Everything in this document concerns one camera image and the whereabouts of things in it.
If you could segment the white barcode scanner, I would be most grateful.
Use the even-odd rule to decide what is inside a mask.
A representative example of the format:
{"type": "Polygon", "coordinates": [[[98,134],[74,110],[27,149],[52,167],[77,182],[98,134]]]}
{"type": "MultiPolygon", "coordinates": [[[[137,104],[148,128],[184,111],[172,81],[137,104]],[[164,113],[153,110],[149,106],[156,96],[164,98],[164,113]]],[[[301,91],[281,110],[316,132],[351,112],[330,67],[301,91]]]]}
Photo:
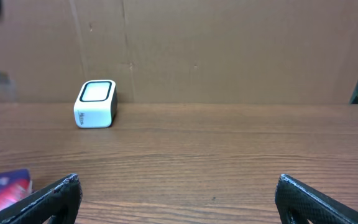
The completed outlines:
{"type": "Polygon", "coordinates": [[[112,80],[84,83],[73,107],[75,123],[82,129],[110,127],[116,111],[116,83],[112,80]]]}

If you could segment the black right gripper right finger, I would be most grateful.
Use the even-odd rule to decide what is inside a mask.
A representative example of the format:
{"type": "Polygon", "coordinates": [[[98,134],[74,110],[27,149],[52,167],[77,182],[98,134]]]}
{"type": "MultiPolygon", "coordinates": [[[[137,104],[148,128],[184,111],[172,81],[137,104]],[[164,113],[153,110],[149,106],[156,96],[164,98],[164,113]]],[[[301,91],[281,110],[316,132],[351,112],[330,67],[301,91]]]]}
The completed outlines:
{"type": "Polygon", "coordinates": [[[358,212],[299,180],[282,174],[275,190],[282,223],[358,223],[358,212]]]}

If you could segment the red purple pad package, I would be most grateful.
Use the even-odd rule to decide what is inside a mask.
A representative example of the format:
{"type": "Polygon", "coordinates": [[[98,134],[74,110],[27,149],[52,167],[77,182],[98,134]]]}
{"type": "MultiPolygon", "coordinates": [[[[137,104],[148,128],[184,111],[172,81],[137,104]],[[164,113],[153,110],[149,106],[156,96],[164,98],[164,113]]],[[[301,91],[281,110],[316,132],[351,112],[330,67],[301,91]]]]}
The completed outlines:
{"type": "Polygon", "coordinates": [[[32,179],[27,169],[0,173],[0,211],[32,193],[32,179]]]}

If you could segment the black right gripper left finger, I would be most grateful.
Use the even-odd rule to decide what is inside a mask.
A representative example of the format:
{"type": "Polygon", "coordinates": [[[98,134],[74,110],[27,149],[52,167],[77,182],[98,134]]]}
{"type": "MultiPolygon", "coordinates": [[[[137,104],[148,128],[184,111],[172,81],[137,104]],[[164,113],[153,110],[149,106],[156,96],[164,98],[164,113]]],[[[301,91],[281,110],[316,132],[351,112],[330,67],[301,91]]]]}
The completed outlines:
{"type": "Polygon", "coordinates": [[[0,211],[0,224],[74,224],[82,199],[77,174],[64,178],[34,192],[0,211]]]}

